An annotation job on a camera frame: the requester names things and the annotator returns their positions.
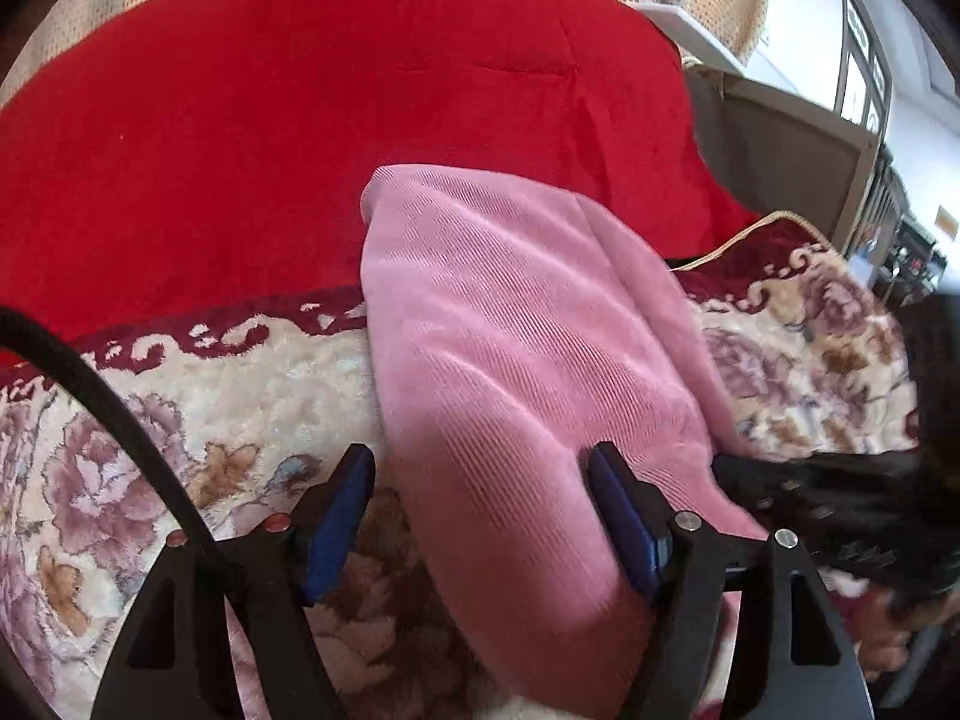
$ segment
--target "fabric fold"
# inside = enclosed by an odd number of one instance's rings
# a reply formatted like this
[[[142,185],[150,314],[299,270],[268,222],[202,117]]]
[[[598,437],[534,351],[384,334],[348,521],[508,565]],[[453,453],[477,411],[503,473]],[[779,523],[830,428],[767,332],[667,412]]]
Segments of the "fabric fold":
[[[713,442],[749,447],[685,295],[604,208],[516,176],[381,167],[362,210],[392,474],[438,591],[506,688],[612,717],[652,620],[582,451],[613,440],[675,508],[763,538],[709,471]]]

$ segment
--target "black cable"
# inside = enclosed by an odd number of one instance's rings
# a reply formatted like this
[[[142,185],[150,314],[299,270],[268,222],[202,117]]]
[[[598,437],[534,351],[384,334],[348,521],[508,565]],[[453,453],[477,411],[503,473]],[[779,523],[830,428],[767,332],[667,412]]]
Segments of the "black cable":
[[[224,591],[236,588],[232,571],[203,517],[140,423],[120,397],[77,352],[20,312],[0,306],[0,347],[16,353],[54,379],[82,404],[136,463],[160,500],[184,529],[205,567]]]

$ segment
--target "window frame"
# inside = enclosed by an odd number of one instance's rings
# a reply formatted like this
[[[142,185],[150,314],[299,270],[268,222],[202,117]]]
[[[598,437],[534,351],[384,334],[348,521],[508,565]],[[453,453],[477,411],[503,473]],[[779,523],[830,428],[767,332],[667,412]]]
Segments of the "window frame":
[[[867,32],[867,38],[870,43],[870,55],[865,56],[856,37],[853,35],[850,21],[847,15],[847,0],[842,0],[843,7],[843,41],[840,47],[840,74],[837,79],[836,98],[833,102],[833,111],[840,115],[843,111],[844,96],[847,93],[847,74],[851,61],[856,62],[857,69],[863,76],[867,86],[867,98],[863,103],[863,114],[859,122],[854,122],[858,127],[867,127],[867,118],[870,116],[871,103],[875,105],[877,113],[880,114],[880,126],[877,127],[877,141],[883,142],[883,136],[887,130],[887,122],[890,119],[890,100],[893,92],[893,78],[890,74],[890,63],[883,53],[883,47],[880,44],[880,38],[877,35],[877,28],[870,20],[870,13],[863,4],[863,0],[850,0],[853,8],[860,17],[861,23]],[[874,76],[872,65],[877,60],[880,65],[880,71],[883,73],[884,88],[883,94],[878,88],[877,79]]]

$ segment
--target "gold trim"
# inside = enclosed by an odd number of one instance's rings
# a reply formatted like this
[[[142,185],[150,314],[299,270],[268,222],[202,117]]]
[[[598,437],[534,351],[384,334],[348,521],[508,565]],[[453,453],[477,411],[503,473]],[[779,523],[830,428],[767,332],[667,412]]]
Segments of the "gold trim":
[[[723,244],[721,247],[705,254],[703,257],[694,260],[692,263],[686,265],[681,265],[679,268],[672,268],[671,271],[692,271],[694,268],[708,263],[712,260],[715,260],[717,257],[722,255],[726,250],[728,250],[732,245],[738,244],[742,241],[747,235],[750,235],[754,230],[758,230],[761,227],[765,227],[767,224],[772,223],[773,221],[780,220],[781,218],[788,218],[790,221],[793,221],[795,224],[800,225],[803,229],[808,231],[810,235],[813,235],[827,250],[833,250],[833,245],[827,240],[820,230],[818,230],[813,224],[803,218],[800,214],[795,214],[793,211],[774,211],[771,214],[765,215],[761,220],[755,221],[747,229],[741,230],[736,235],[734,235],[726,244]]]

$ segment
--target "red blanket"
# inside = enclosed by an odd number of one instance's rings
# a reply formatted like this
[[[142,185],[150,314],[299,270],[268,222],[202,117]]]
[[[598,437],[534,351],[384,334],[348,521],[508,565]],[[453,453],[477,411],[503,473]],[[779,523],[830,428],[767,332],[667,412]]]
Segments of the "red blanket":
[[[614,0],[154,0],[0,113],[0,302],[75,338],[356,284],[360,191],[398,162],[579,191],[665,256],[750,218]]]

